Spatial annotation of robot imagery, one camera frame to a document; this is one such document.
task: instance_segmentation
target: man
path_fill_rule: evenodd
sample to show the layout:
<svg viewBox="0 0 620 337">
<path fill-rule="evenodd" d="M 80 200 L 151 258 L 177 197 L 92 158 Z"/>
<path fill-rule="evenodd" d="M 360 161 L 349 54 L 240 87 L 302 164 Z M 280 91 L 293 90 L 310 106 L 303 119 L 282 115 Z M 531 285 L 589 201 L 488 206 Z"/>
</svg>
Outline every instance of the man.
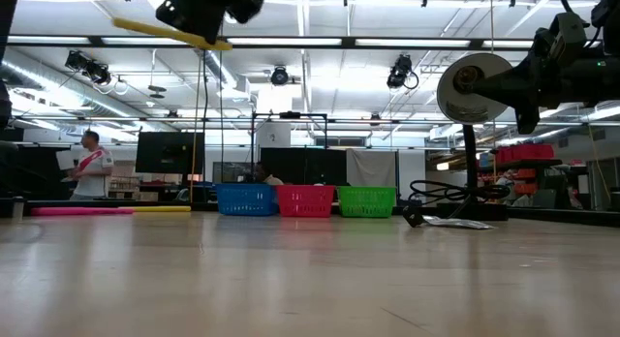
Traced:
<svg viewBox="0 0 620 337">
<path fill-rule="evenodd" d="M 70 175 L 77 181 L 71 200 L 84 201 L 108 196 L 108 176 L 112 175 L 114 160 L 106 149 L 99 145 L 99 135 L 86 131 L 81 138 L 86 152 L 79 158 L 79 164 Z"/>
<path fill-rule="evenodd" d="M 273 177 L 273 174 L 271 174 L 271 169 L 261 162 L 256 164 L 256 177 L 260 182 L 271 186 L 281 186 L 284 184 L 281 179 Z"/>
</svg>

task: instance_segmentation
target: laundry basket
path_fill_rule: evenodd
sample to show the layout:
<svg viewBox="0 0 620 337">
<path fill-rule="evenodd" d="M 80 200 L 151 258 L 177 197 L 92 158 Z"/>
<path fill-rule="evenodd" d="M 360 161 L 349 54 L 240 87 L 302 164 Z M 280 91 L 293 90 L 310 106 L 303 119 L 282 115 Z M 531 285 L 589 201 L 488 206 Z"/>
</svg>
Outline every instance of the laundry basket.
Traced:
<svg viewBox="0 0 620 337">
<path fill-rule="evenodd" d="M 396 203 L 393 187 L 338 187 L 343 217 L 387 218 Z"/>
<path fill-rule="evenodd" d="M 334 186 L 276 186 L 280 214 L 285 217 L 322 217 L 331 215 Z"/>
<path fill-rule="evenodd" d="M 217 203 L 221 214 L 269 216 L 278 212 L 275 190 L 266 184 L 219 184 Z"/>
</svg>

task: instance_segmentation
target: green basket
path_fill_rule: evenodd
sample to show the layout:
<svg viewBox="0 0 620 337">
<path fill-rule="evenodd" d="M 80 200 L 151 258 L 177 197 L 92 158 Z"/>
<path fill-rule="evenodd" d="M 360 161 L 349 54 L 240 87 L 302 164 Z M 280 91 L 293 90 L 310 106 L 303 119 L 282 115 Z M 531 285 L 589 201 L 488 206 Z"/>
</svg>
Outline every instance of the green basket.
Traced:
<svg viewBox="0 0 620 337">
<path fill-rule="evenodd" d="M 387 218 L 396 202 L 394 187 L 338 187 L 343 217 Z"/>
</svg>

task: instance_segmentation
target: yellow foam tube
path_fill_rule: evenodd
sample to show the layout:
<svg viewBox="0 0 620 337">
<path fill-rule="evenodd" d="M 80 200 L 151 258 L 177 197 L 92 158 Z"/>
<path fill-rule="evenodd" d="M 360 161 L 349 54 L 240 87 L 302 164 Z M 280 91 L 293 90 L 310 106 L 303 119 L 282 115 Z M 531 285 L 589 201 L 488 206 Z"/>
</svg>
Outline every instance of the yellow foam tube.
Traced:
<svg viewBox="0 0 620 337">
<path fill-rule="evenodd" d="M 205 50 L 231 50 L 233 47 L 222 41 L 215 42 L 215 45 L 211 45 L 206 40 L 198 35 L 185 33 L 169 28 L 157 27 L 146 23 L 135 22 L 125 18 L 114 18 L 112 24 L 116 27 L 123 28 L 130 31 L 140 32 L 143 34 L 166 37 L 174 39 L 179 42 L 187 43 L 190 46 L 195 46 Z"/>
<path fill-rule="evenodd" d="M 134 212 L 189 212 L 192 206 L 131 206 L 121 207 L 132 209 Z"/>
</svg>

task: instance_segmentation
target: light wood floor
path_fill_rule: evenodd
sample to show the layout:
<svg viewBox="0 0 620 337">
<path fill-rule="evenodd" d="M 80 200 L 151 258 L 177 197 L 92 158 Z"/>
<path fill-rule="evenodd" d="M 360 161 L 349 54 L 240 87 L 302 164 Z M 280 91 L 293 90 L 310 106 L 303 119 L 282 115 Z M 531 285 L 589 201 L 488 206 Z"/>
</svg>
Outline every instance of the light wood floor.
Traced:
<svg viewBox="0 0 620 337">
<path fill-rule="evenodd" d="M 620 334 L 620 230 L 216 213 L 0 226 L 0 336 Z"/>
</svg>

